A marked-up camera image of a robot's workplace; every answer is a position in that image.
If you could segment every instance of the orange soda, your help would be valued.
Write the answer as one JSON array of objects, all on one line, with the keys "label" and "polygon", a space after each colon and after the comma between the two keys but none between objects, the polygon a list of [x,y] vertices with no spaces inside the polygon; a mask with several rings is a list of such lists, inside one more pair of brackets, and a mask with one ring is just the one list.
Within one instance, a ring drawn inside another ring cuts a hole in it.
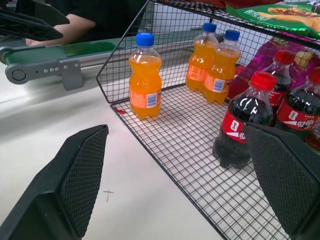
[{"label": "orange soda", "polygon": [[241,56],[237,45],[240,32],[227,30],[224,41],[214,49],[214,62],[204,80],[203,95],[209,103],[222,104],[236,75],[236,62]]},{"label": "orange soda", "polygon": [[160,109],[162,80],[159,69],[162,60],[154,50],[154,35],[138,33],[137,50],[129,57],[132,74],[129,80],[130,105],[140,120],[155,118]]},{"label": "orange soda", "polygon": [[206,22],[202,27],[202,34],[193,42],[194,52],[189,58],[189,67],[185,84],[191,90],[203,92],[205,77],[213,64],[214,47],[218,44],[215,37],[217,25]]}]

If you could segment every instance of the black shirt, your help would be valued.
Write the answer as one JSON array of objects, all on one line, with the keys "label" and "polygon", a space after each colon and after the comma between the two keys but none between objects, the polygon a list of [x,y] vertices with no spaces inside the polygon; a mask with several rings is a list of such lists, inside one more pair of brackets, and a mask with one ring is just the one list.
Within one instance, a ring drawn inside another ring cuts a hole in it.
[{"label": "black shirt", "polygon": [[129,27],[131,16],[128,0],[46,0],[63,15],[77,15],[96,23],[94,29],[76,42],[120,38]]}]

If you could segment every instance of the black wire basket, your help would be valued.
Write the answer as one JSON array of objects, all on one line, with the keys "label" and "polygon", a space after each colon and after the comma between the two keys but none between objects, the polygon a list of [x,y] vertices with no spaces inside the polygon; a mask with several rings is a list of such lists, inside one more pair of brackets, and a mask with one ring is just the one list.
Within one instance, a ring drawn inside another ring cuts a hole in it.
[{"label": "black wire basket", "polygon": [[[205,22],[217,24],[218,39],[228,29],[240,31],[238,64],[242,66],[272,38],[295,43],[296,52],[307,49],[317,55],[320,49],[315,39],[255,26],[222,8],[182,0],[148,0],[99,72],[98,84],[123,123],[223,239],[289,239],[259,185],[253,164],[242,170],[225,169],[212,155],[228,105],[207,103],[200,92],[185,86],[193,40]],[[139,32],[154,33],[155,49],[162,58],[160,112],[146,120],[136,117],[129,101],[128,58],[136,49]],[[277,49],[268,51],[275,54]],[[304,63],[308,60],[304,57],[297,56],[296,61]],[[239,76],[248,74],[246,71],[244,68]],[[304,80],[295,77],[297,84]]]}]

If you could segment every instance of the bottle label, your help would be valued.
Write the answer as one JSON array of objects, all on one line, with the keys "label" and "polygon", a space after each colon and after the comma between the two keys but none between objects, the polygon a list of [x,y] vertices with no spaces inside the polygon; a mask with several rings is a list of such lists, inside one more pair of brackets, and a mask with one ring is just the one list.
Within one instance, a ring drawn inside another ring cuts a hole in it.
[{"label": "bottle label", "polygon": [[130,89],[130,103],[141,109],[150,109],[161,102],[161,90],[150,94],[137,93]]},{"label": "bottle label", "polygon": [[285,101],[280,105],[276,116],[284,125],[300,131],[312,131],[320,122],[320,116],[297,111]]},{"label": "bottle label", "polygon": [[195,67],[189,64],[189,69],[188,69],[188,72],[186,73],[187,78],[193,81],[203,82],[205,80],[206,75],[207,75],[207,70],[200,69],[198,67]]},{"label": "bottle label", "polygon": [[272,107],[279,107],[286,94],[287,94],[286,91],[270,92],[269,100],[270,100],[271,106]]},{"label": "bottle label", "polygon": [[204,87],[211,92],[228,93],[231,80],[222,80],[207,74],[204,80]]},{"label": "bottle label", "polygon": [[222,131],[229,136],[229,138],[239,143],[246,144],[246,135],[242,131],[244,125],[245,124],[243,122],[236,119],[231,115],[229,110],[227,110],[222,121],[221,128]]}]

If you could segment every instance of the person's arm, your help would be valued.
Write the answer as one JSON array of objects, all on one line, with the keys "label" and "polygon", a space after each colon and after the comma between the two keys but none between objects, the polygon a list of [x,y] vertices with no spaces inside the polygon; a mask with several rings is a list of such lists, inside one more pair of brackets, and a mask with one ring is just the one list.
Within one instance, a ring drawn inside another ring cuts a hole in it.
[{"label": "person's arm", "polygon": [[60,44],[70,44],[80,39],[86,33],[96,26],[96,23],[92,20],[88,20],[81,16],[74,14],[68,14],[66,16],[70,20],[70,24],[56,25],[54,28],[63,34],[63,38],[50,40],[50,41],[35,41],[31,39],[26,39],[25,43],[28,46],[36,45],[60,45]]}]

